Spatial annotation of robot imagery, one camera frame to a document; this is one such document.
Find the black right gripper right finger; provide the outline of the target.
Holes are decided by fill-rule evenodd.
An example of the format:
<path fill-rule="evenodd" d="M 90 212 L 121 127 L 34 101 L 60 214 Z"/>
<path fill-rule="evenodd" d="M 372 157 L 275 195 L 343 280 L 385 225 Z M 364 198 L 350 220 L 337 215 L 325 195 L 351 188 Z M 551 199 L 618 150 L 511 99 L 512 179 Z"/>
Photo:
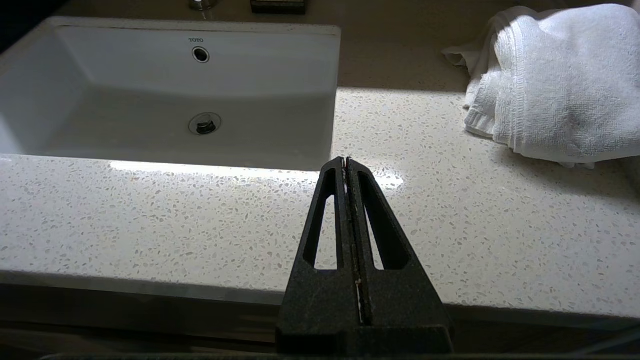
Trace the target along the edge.
<path fill-rule="evenodd" d="M 453 322 L 373 173 L 347 159 L 362 294 L 359 355 L 451 354 Z"/>

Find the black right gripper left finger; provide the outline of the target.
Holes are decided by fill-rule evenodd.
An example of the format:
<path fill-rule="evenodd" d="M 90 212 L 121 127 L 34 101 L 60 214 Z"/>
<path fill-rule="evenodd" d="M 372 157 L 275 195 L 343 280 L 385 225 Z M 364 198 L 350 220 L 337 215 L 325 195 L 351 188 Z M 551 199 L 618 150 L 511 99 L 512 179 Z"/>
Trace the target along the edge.
<path fill-rule="evenodd" d="M 343 355 L 348 333 L 361 325 L 356 285 L 358 264 L 346 194 L 346 161 L 321 169 L 276 324 L 280 354 Z M 334 198 L 336 269 L 317 269 L 327 198 Z"/>

